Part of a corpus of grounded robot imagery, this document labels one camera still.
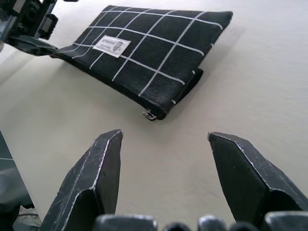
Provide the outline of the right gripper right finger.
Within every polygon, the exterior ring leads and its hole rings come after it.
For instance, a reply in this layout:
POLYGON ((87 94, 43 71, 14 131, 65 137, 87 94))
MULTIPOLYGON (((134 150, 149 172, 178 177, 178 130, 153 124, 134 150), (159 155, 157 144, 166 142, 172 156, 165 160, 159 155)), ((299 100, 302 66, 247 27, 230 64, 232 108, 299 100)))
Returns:
POLYGON ((263 223, 268 212, 308 212, 308 198, 251 142, 220 132, 210 132, 208 141, 236 221, 263 223))

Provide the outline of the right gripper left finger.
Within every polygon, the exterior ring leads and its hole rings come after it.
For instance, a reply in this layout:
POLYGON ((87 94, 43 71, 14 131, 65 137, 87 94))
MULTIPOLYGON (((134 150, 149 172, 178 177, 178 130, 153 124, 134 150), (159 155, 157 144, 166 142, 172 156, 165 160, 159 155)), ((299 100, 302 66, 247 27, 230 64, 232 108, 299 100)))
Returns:
POLYGON ((92 231, 116 211, 123 131, 101 134, 68 171, 39 231, 92 231))

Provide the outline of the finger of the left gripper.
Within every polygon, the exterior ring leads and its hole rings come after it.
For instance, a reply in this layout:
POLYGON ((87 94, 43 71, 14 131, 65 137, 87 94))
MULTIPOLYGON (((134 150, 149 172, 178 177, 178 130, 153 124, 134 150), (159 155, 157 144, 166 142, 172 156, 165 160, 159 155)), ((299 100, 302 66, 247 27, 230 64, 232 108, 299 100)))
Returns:
POLYGON ((54 52, 57 47, 30 36, 10 37, 8 44, 22 52, 54 52))
POLYGON ((48 49, 38 49, 38 50, 25 50, 24 53, 34 55, 37 57, 41 56, 57 56, 59 52, 57 50, 48 50, 48 49))

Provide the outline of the black grid pencil pouch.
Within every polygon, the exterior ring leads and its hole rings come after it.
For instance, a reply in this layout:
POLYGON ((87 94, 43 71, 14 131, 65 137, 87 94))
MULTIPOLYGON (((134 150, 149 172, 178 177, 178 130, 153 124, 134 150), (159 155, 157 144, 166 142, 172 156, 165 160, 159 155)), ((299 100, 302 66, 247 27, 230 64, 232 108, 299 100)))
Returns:
POLYGON ((198 83, 200 64, 230 24, 233 12, 109 5, 62 59, 163 120, 198 83))

